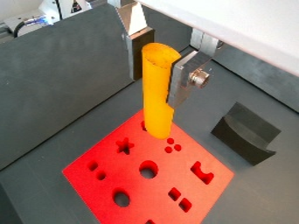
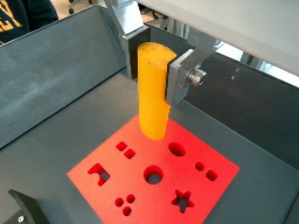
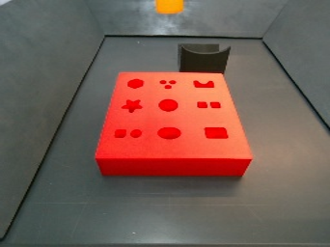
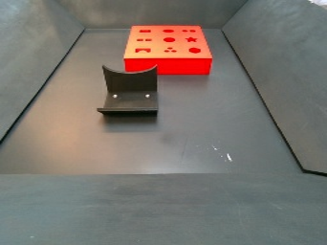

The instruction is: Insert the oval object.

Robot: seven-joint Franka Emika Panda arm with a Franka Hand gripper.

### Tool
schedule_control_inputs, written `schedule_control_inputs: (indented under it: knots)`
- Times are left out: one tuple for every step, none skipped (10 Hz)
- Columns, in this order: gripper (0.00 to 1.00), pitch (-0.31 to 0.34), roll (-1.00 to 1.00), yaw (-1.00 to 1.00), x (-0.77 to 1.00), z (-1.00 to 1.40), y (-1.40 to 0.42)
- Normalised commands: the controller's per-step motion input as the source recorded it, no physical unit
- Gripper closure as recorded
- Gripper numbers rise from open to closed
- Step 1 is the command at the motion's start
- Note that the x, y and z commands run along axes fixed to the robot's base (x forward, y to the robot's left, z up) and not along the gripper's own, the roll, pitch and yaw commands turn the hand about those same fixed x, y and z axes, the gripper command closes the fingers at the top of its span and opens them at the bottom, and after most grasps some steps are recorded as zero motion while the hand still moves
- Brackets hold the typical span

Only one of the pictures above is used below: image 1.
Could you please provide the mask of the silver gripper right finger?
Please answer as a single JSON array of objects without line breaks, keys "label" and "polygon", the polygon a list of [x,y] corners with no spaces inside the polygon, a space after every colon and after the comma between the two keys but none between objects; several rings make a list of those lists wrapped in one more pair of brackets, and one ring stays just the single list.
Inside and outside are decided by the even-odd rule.
[{"label": "silver gripper right finger", "polygon": [[223,42],[197,29],[192,29],[185,54],[172,63],[167,95],[168,105],[176,109],[188,98],[192,87],[204,88],[209,74],[203,71]]}]

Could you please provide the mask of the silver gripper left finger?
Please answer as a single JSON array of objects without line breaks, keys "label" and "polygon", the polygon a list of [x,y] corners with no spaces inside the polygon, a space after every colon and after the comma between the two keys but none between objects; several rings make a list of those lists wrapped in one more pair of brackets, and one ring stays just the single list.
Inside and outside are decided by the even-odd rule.
[{"label": "silver gripper left finger", "polygon": [[129,78],[136,81],[143,76],[141,49],[155,41],[155,30],[147,25],[143,6],[136,1],[117,1],[116,12],[125,30]]}]

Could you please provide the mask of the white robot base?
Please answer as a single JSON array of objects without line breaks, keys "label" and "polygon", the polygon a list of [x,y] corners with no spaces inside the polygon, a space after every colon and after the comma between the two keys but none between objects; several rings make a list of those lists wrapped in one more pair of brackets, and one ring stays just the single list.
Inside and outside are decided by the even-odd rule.
[{"label": "white robot base", "polygon": [[53,25],[108,0],[0,0],[0,42]]}]

